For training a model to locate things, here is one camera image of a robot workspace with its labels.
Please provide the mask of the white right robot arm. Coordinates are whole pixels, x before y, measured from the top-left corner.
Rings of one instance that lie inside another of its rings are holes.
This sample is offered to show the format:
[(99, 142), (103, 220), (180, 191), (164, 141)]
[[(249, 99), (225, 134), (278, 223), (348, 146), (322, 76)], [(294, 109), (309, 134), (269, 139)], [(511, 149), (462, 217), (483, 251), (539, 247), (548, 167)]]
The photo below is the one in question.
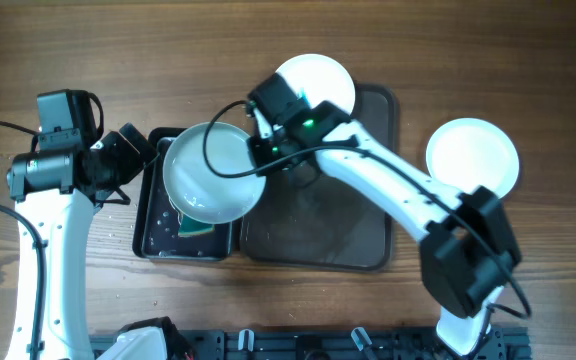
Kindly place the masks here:
[(522, 259), (500, 198), (429, 177), (330, 102), (309, 108), (300, 100), (264, 114), (280, 130), (253, 141), (274, 167), (244, 219), (247, 254), (310, 263), (348, 256), (369, 267), (398, 224), (416, 242), (422, 282), (441, 307), (437, 337), (454, 354), (475, 353)]

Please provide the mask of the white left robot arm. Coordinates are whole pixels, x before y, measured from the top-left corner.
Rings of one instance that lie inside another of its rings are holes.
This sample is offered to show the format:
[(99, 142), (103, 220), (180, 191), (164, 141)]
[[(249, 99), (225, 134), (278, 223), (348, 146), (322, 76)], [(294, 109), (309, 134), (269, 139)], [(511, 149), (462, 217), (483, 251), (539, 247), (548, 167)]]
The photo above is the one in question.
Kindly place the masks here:
[(9, 359), (91, 359), (86, 247), (94, 215), (157, 152), (130, 123), (92, 144), (77, 129), (16, 156), (7, 174), (20, 236)]

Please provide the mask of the green yellow sponge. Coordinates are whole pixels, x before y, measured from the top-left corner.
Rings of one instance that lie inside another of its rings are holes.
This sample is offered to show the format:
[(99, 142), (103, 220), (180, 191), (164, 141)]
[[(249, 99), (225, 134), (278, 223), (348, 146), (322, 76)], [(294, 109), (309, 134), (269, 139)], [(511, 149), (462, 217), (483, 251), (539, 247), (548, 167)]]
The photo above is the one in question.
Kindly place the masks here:
[(177, 234), (180, 238), (201, 236), (204, 234), (211, 233), (215, 229), (215, 226), (213, 224), (206, 224), (197, 221), (184, 213), (181, 213), (178, 216), (178, 221), (179, 221), (179, 228)]

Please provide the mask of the white plate front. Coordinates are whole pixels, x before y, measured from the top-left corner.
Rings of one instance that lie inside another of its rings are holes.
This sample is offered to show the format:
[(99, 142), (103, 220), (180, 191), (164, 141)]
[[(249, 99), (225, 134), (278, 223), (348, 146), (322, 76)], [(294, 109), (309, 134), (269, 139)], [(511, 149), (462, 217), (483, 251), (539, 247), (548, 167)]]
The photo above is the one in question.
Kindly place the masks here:
[(480, 186), (499, 198), (519, 180), (519, 153), (499, 127), (478, 118), (459, 118), (440, 126), (425, 153), (430, 175), (466, 193)]

